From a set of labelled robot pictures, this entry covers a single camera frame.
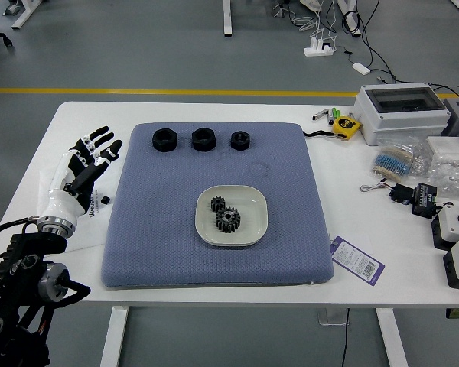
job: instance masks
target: transparent lid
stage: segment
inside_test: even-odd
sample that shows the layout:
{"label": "transparent lid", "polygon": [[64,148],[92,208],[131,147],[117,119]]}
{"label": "transparent lid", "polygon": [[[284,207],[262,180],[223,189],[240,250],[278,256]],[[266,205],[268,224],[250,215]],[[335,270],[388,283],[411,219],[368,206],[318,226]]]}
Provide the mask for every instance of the transparent lid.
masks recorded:
{"label": "transparent lid", "polygon": [[378,113],[445,109],[430,88],[370,89],[366,91]]}

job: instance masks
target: black gear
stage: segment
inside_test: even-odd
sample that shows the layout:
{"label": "black gear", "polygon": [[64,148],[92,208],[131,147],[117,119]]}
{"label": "black gear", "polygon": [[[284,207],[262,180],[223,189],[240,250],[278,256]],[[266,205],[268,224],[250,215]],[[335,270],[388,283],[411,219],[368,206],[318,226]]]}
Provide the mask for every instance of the black gear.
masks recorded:
{"label": "black gear", "polygon": [[224,201],[224,197],[221,197],[221,196],[215,196],[212,200],[211,200],[211,209],[214,211],[214,212],[217,212],[219,211],[220,209],[226,207],[226,202]]}
{"label": "black gear", "polygon": [[216,226],[221,232],[235,232],[240,222],[241,216],[235,208],[222,208],[216,213]]}

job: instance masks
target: purple tag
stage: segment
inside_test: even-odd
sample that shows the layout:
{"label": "purple tag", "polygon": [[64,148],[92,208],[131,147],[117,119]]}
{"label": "purple tag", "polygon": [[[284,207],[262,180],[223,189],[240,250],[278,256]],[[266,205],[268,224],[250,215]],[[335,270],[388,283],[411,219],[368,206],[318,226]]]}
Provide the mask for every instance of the purple tag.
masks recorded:
{"label": "purple tag", "polygon": [[330,245],[331,258],[342,268],[347,269],[352,274],[369,283],[376,285],[379,276],[384,270],[384,264],[381,264],[375,258],[360,251],[351,243],[337,236]]}

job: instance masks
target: square plate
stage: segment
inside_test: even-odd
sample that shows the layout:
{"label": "square plate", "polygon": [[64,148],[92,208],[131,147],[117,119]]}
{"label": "square plate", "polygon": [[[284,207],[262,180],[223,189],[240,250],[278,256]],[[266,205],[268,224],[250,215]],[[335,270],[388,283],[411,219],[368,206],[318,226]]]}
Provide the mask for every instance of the square plate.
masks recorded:
{"label": "square plate", "polygon": [[[241,223],[235,232],[224,233],[216,227],[211,200],[222,196],[226,207],[238,210]],[[215,246],[250,246],[259,241],[268,226],[267,202],[260,191],[250,186],[220,185],[205,190],[197,199],[196,230],[200,237]]]}

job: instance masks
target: black hex nut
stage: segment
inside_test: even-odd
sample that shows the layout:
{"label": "black hex nut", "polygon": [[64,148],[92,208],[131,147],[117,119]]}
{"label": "black hex nut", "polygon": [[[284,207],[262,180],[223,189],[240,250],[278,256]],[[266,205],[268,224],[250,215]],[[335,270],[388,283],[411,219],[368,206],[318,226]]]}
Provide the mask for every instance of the black hex nut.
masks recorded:
{"label": "black hex nut", "polygon": [[192,133],[192,147],[196,151],[210,151],[216,147],[216,136],[210,128],[199,128]]}
{"label": "black hex nut", "polygon": [[250,134],[248,132],[234,132],[231,134],[231,148],[244,151],[250,148]]}
{"label": "black hex nut", "polygon": [[160,128],[153,134],[152,141],[157,151],[173,151],[177,147],[177,133],[171,128]]}

